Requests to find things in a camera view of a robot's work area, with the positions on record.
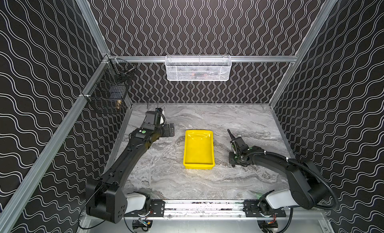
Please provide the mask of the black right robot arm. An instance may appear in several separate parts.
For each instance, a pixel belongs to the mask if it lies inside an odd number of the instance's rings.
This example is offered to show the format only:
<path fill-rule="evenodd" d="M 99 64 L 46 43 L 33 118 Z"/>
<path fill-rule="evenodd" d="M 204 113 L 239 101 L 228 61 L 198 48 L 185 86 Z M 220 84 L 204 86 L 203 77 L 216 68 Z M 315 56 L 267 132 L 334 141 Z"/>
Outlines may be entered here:
<path fill-rule="evenodd" d="M 229 156 L 233 167 L 262 166 L 288 181 L 286 190 L 272 190 L 259 198 L 257 208 L 261 214 L 271 215 L 274 210 L 285 207 L 331 211 L 339 206 L 336 193 L 313 162 L 288 158 L 258 146 L 248 146 L 242 137 L 235 137 L 229 129 L 227 131 L 233 149 Z"/>

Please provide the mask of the aluminium back left corner post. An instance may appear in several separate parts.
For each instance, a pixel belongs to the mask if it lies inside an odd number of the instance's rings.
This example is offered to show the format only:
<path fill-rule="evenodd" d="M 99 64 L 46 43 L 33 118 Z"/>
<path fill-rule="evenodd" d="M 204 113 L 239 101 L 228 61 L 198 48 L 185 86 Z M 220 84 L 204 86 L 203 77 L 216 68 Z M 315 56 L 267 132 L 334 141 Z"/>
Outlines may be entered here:
<path fill-rule="evenodd" d="M 86 22 L 90 33 L 97 45 L 99 52 L 102 55 L 110 55 L 110 51 L 107 47 L 106 41 L 101 33 L 98 22 L 92 12 L 91 6 L 88 0 L 75 0 Z"/>

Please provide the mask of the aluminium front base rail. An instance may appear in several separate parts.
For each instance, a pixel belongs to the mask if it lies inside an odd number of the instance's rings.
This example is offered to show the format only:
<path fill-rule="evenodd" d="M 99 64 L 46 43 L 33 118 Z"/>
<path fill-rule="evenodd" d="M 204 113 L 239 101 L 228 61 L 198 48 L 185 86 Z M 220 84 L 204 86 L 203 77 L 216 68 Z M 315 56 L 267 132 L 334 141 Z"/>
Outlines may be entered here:
<path fill-rule="evenodd" d="M 147 219 L 161 220 L 235 220 L 285 218 L 286 209 L 274 210 L 271 215 L 262 215 L 258 200 L 152 200 Z"/>

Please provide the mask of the aluminium corner post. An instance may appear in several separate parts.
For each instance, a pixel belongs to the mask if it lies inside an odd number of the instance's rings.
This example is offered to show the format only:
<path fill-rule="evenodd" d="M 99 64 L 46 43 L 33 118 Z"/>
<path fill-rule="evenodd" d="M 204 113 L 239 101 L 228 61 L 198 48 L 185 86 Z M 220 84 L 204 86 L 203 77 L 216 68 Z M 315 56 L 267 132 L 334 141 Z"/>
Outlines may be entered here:
<path fill-rule="evenodd" d="M 107 47 L 106 41 L 101 33 L 98 22 L 92 12 L 91 6 L 88 0 L 75 0 L 86 22 L 90 33 L 97 45 L 99 52 L 102 55 L 110 55 L 110 51 Z"/>
<path fill-rule="evenodd" d="M 291 63 L 289 67 L 287 68 L 284 76 L 282 77 L 274 95 L 272 96 L 269 106 L 274 109 L 277 105 L 278 100 L 282 96 L 285 88 L 287 87 L 289 81 L 293 77 L 296 69 L 301 64 L 303 58 L 308 53 L 312 43 L 314 42 L 315 38 L 317 37 L 320 29 L 324 25 L 326 19 L 330 15 L 333 7 L 337 3 L 338 0 L 325 0 L 325 2 L 322 4 L 316 18 L 314 19 L 313 23 L 311 24 L 311 27 L 309 31 L 307 32 L 305 38 L 303 39 L 297 53 L 296 53 L 296 60 L 295 62 Z"/>

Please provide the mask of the aluminium back right corner post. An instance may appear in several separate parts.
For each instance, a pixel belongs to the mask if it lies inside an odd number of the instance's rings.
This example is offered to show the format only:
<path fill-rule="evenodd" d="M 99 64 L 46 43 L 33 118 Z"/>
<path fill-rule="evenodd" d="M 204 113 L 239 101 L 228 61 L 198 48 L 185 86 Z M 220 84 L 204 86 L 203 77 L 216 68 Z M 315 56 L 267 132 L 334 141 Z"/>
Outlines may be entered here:
<path fill-rule="evenodd" d="M 303 58 L 308 53 L 312 43 L 314 42 L 315 38 L 317 37 L 320 29 L 324 25 L 326 19 L 330 15 L 333 7 L 337 3 L 338 0 L 325 0 L 325 2 L 322 4 L 316 18 L 314 19 L 313 23 L 311 24 L 311 27 L 309 31 L 307 32 L 305 38 L 303 39 L 297 53 L 296 53 L 296 60 L 295 62 L 291 63 L 289 67 L 287 68 L 284 76 L 282 77 L 274 95 L 272 96 L 269 106 L 274 109 L 277 105 L 278 100 L 282 96 L 285 88 L 287 87 L 289 81 L 293 77 L 296 69 L 301 64 Z"/>

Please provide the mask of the aluminium horizontal rail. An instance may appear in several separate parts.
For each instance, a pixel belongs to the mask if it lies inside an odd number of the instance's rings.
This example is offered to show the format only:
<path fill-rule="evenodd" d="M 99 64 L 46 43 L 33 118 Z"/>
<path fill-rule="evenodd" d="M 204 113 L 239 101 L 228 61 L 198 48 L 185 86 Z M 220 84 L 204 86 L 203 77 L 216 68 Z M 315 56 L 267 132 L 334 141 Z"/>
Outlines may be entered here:
<path fill-rule="evenodd" d="M 59 149 L 63 145 L 69 132 L 73 128 L 79 115 L 87 104 L 86 96 L 92 93 L 92 89 L 99 80 L 104 68 L 108 65 L 109 55 L 105 55 L 101 63 L 95 70 L 93 76 L 88 81 L 84 90 L 76 99 L 70 111 L 66 114 L 57 130 L 39 155 L 28 174 L 13 194 L 12 198 L 1 213 L 1 232 L 9 233 L 13 229 L 25 206 L 38 187 L 41 179 L 56 157 Z"/>
<path fill-rule="evenodd" d="M 210 60 L 211 62 L 223 61 L 233 63 L 254 62 L 288 62 L 293 63 L 296 56 L 230 56 L 230 55 L 167 55 L 167 56 L 111 56 L 111 59 L 123 60 L 131 63 L 166 63 L 171 60 L 180 62 L 192 62 L 198 60 Z"/>

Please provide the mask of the yellow plastic bin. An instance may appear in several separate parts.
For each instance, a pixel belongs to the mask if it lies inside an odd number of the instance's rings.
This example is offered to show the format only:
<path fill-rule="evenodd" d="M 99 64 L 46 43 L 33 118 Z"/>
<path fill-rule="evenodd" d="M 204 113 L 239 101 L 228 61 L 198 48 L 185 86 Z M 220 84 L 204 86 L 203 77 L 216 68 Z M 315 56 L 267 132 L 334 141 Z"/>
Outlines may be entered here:
<path fill-rule="evenodd" d="M 212 131 L 186 131 L 183 165 L 186 169 L 213 169 L 215 156 L 214 134 Z"/>

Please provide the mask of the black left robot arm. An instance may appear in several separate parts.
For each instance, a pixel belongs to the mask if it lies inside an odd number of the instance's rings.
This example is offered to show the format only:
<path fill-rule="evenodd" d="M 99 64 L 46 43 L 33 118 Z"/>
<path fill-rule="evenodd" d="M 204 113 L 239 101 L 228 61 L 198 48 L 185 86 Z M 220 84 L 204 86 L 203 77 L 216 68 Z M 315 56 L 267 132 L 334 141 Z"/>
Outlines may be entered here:
<path fill-rule="evenodd" d="M 87 215 L 116 224 L 127 213 L 149 213 L 149 196 L 141 193 L 126 195 L 123 189 L 128 176 L 151 145 L 159 138 L 174 135 L 173 123 L 154 129 L 137 128 L 131 132 L 127 147 L 115 163 L 99 180 L 92 180 L 86 185 Z"/>

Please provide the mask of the aluminium left horizontal rail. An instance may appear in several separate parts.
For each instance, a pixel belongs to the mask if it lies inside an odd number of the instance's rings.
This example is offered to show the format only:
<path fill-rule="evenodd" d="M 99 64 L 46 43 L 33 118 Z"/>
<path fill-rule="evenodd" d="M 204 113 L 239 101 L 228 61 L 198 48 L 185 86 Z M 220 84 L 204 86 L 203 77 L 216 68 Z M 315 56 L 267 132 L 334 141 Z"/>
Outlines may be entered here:
<path fill-rule="evenodd" d="M 88 81 L 84 90 L 76 99 L 70 111 L 66 114 L 57 130 L 39 155 L 28 174 L 13 194 L 12 198 L 1 213 L 1 232 L 9 233 L 13 229 L 25 206 L 38 187 L 41 179 L 56 157 L 59 149 L 63 145 L 69 132 L 73 128 L 79 115 L 87 104 L 86 96 L 92 93 L 92 89 L 99 80 L 104 68 L 108 65 L 109 55 L 105 55 L 101 63 L 95 70 L 93 76 Z"/>

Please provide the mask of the aluminium back horizontal rail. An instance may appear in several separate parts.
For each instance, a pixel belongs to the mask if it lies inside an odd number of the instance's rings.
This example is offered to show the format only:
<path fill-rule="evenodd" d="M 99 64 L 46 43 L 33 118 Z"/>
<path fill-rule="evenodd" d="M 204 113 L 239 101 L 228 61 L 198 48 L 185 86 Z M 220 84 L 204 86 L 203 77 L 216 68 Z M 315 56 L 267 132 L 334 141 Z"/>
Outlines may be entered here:
<path fill-rule="evenodd" d="M 123 60 L 131 63 L 166 63 L 171 60 L 180 62 L 192 62 L 198 60 L 210 60 L 211 62 L 223 61 L 233 63 L 254 62 L 288 62 L 293 63 L 296 56 L 230 56 L 230 55 L 167 55 L 167 56 L 111 56 L 111 59 Z"/>

